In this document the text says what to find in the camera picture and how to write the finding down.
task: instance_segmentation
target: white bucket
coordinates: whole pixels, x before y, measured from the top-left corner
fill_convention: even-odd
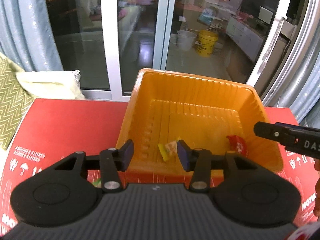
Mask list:
[[[188,31],[177,31],[177,33],[178,48],[185,51],[190,50],[197,34]]]

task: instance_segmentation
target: glass pane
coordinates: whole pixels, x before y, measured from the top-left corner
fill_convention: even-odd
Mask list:
[[[79,69],[82,88],[110,90],[100,1],[47,0],[47,7],[64,70]]]
[[[175,0],[166,70],[245,83],[279,0]]]
[[[301,14],[306,2],[308,2],[308,0],[290,0],[287,11],[288,19],[283,23],[281,33],[270,55],[265,70],[263,70],[260,78],[254,85],[254,88],[259,95],[263,95],[263,93],[268,89],[268,85],[272,82],[274,76],[278,74],[277,71],[284,60],[285,54],[287,53],[288,40],[292,36],[294,27],[298,25],[300,20],[303,20],[303,16],[301,17]]]
[[[123,93],[132,92],[138,71],[152,68],[158,0],[118,0],[118,37]]]

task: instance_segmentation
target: person's hand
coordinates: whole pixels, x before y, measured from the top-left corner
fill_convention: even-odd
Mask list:
[[[320,171],[320,160],[315,159],[315,169],[316,171]],[[315,208],[313,209],[313,214],[318,217],[320,215],[320,179],[318,179],[316,183],[316,200],[315,200]]]

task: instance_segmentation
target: umbrella icon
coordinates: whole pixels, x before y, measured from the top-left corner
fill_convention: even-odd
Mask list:
[[[23,164],[21,164],[20,168],[22,169],[22,171],[21,171],[21,173],[20,173],[20,175],[22,176],[24,170],[28,170],[28,169],[29,169],[29,166],[28,166],[27,163],[23,163]]]

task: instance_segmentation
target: candy wrapper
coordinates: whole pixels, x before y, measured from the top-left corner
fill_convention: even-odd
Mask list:
[[[178,154],[177,141],[179,141],[180,139],[181,138],[178,137],[176,141],[166,143],[165,145],[161,143],[158,144],[160,154],[165,162],[168,161],[171,157]]]
[[[97,180],[93,181],[92,184],[95,187],[101,187],[101,179],[97,179]]]
[[[236,151],[245,157],[248,156],[247,144],[242,137],[237,135],[229,135],[227,138],[229,139],[231,150]]]

